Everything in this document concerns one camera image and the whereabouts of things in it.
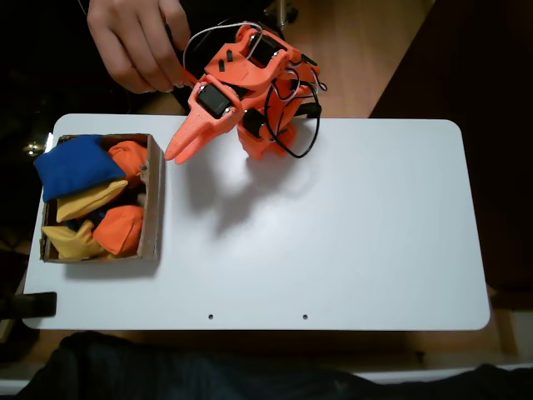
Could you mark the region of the person's hand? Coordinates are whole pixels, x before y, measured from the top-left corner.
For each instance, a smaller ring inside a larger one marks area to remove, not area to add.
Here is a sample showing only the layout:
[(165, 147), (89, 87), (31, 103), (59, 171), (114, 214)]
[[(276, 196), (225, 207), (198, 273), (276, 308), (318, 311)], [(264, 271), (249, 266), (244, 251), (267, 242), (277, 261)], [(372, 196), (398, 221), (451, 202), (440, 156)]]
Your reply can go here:
[(191, 31), (178, 1), (92, 0), (87, 25), (112, 79), (132, 93), (169, 93), (185, 83), (176, 50)]

